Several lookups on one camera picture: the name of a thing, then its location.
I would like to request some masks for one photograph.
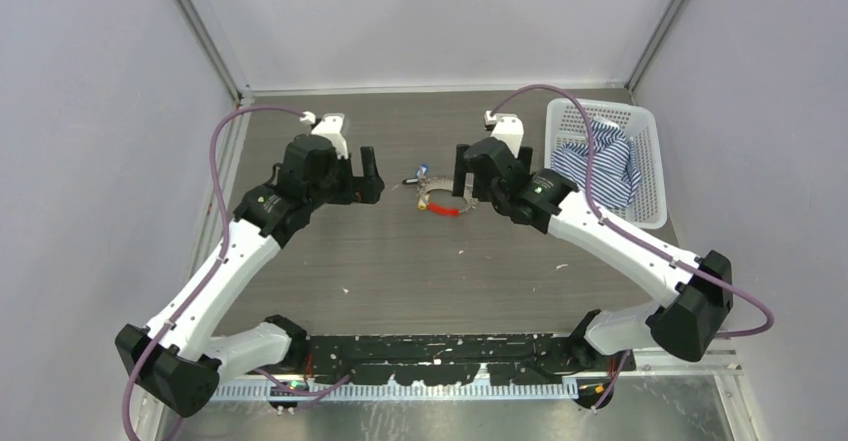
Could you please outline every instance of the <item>gray tabletop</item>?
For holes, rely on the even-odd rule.
[[[630,102],[624,90],[578,92]],[[263,268],[219,326],[231,334],[282,314],[315,334],[568,332],[594,308],[635,305],[648,296],[576,246],[495,214],[491,205],[458,218],[416,207],[401,186],[426,162],[450,175],[457,143],[485,137],[483,111],[501,92],[326,95],[261,98],[316,114],[343,112],[348,144],[375,147],[386,191],[376,206],[324,206]],[[530,93],[505,109],[524,121],[525,144],[541,167],[552,96]],[[305,132],[296,120],[256,113],[250,120],[233,200],[267,180],[286,144]],[[446,199],[447,202],[458,200]],[[655,233],[674,242],[666,226]]]

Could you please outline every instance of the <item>white backdrop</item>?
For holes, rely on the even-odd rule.
[[[681,241],[775,311],[737,340],[765,440],[846,439],[848,0],[691,0],[636,91]],[[735,328],[762,322],[737,301]]]
[[[623,84],[669,0],[194,0],[253,90]]]
[[[187,280],[232,101],[172,0],[0,0],[0,26],[0,439],[121,439],[114,338]]]

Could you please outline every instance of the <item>white cable connector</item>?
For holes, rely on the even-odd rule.
[[[312,111],[304,111],[303,116],[300,118],[300,122],[309,127],[315,126],[315,113]]]
[[[483,114],[483,122],[486,124],[486,126],[494,126],[498,124],[498,115],[492,114],[491,109],[486,110],[486,112]]]

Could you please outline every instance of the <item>laundry basket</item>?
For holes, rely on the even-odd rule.
[[[643,229],[657,229],[665,224],[668,212],[665,204],[665,181],[657,140],[654,115],[645,108],[621,103],[581,99],[589,116],[602,116],[619,125],[633,143],[636,163],[642,172],[642,184],[636,191],[633,204],[626,209],[611,209],[613,213]],[[586,125],[580,112],[567,99],[555,99],[548,104],[545,122],[545,167],[551,167],[551,156],[567,142],[586,142]]]

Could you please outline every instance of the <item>blue striped cloth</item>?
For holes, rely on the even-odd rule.
[[[624,131],[604,118],[593,118],[592,130],[595,139],[593,197],[607,209],[626,208],[633,204],[636,190],[642,182],[633,147]],[[588,156],[586,144],[566,143],[551,156],[551,169],[584,189]]]

